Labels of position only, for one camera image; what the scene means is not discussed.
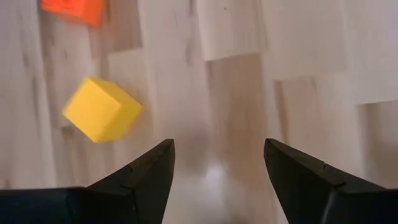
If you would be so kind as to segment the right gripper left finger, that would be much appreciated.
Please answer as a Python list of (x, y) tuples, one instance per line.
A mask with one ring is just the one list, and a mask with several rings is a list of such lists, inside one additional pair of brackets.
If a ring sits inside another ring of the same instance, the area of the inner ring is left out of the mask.
[(1, 191), (1, 223), (162, 223), (174, 177), (166, 139), (87, 187)]

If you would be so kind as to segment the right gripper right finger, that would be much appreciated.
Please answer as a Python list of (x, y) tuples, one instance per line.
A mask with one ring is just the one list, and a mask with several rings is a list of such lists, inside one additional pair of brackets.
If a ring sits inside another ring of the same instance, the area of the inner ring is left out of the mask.
[(289, 223), (397, 223), (397, 190), (339, 170), (278, 140), (264, 160)]

